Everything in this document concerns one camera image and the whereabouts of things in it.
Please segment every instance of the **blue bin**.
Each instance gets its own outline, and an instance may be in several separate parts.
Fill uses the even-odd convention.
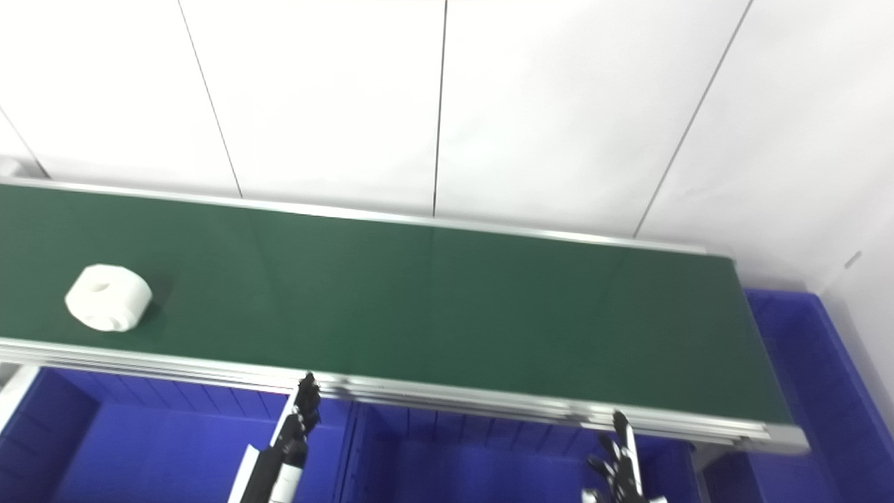
[[[222,503],[286,395],[42,370],[0,435],[3,503]],[[298,501],[330,503],[353,404],[324,400]]]
[[[0,501],[221,503],[286,399],[44,369],[0,435]],[[585,466],[601,452],[594,431],[329,399],[320,409],[300,503],[578,503],[581,489],[605,489]],[[638,445],[647,494],[699,501],[687,443]]]
[[[637,438],[649,496],[700,501],[685,442]],[[343,503],[579,503],[602,480],[594,431],[458,413],[362,405]]]
[[[721,459],[704,472],[712,503],[894,502],[894,440],[820,299],[746,294],[812,452]]]

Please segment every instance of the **green belt surface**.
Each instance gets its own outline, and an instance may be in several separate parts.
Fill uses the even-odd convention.
[[[65,309],[95,263],[132,331]],[[0,185],[0,337],[791,423],[708,255]]]

